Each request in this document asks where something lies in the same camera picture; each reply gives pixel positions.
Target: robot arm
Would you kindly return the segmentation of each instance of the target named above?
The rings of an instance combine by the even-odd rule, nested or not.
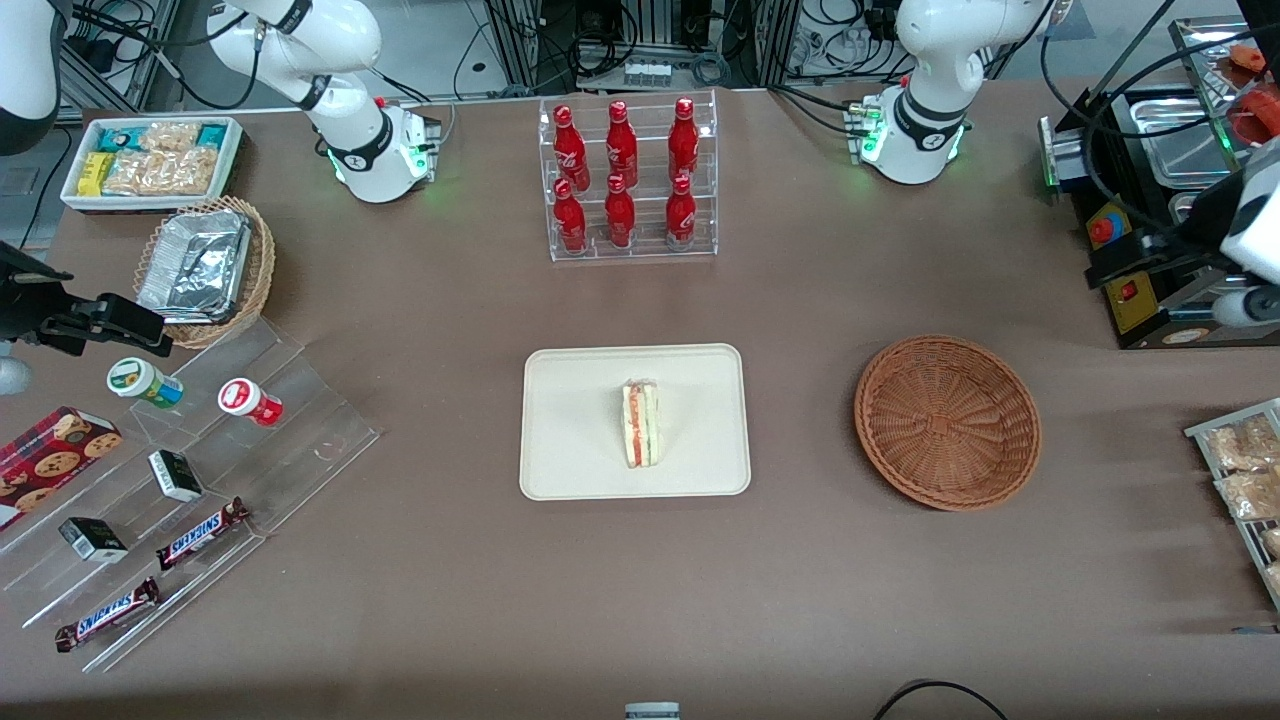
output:
[[[0,1],[0,155],[23,152],[58,117],[58,51],[72,0]]]

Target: small bottle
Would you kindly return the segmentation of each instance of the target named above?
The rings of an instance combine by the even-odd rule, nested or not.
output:
[[[681,173],[671,183],[672,193],[667,199],[667,247],[676,252],[684,252],[694,243],[694,215],[698,213],[698,202],[689,193],[691,184],[689,176]]]
[[[248,378],[227,380],[218,391],[218,406],[223,413],[248,418],[264,428],[270,428],[284,415],[280,398],[268,395],[262,386]]]
[[[609,102],[609,135],[604,138],[609,154],[609,173],[618,173],[627,187],[640,182],[640,158],[636,151],[636,131],[627,119],[627,104]]]
[[[609,242],[626,250],[636,234],[636,204],[627,192],[627,182],[621,173],[609,176],[609,197],[604,201],[604,214],[609,219]]]
[[[667,168],[671,182],[676,182],[680,173],[692,177],[698,169],[698,128],[694,126],[694,101],[689,97],[676,100],[676,122],[667,137],[667,150],[671,152]]]
[[[586,169],[582,133],[573,127],[573,111],[568,105],[557,105],[552,117],[556,118],[556,164],[561,177],[572,183],[573,192],[586,192],[591,187],[591,172]]]
[[[556,205],[552,214],[556,215],[556,229],[561,236],[564,252],[581,255],[586,252],[586,213],[582,204],[573,197],[573,187],[564,178],[556,178],[553,186],[556,191]]]

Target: white tray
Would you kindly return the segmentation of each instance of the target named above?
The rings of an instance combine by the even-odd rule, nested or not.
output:
[[[662,460],[628,469],[622,386],[653,379]],[[751,482],[742,356],[731,345],[539,350],[525,363],[520,489],[530,500],[737,495]]]

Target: yellow label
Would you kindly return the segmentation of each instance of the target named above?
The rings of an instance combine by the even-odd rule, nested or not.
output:
[[[1156,291],[1151,287],[1151,278],[1144,272],[1111,281],[1103,290],[1107,293],[1107,302],[1111,304],[1111,315],[1116,319],[1116,328],[1121,333],[1146,323],[1160,310]]]
[[[84,156],[84,169],[81,170],[79,181],[76,183],[76,195],[97,197],[102,195],[102,181],[111,172],[111,161],[115,155],[110,152],[90,152]]]

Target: machine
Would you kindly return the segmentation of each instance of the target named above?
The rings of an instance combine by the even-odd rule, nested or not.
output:
[[[852,113],[867,135],[859,160],[923,184],[956,156],[965,114],[986,79],[978,50],[1021,42],[1060,22],[1073,0],[904,0],[897,36],[915,56],[910,81],[867,96]]]

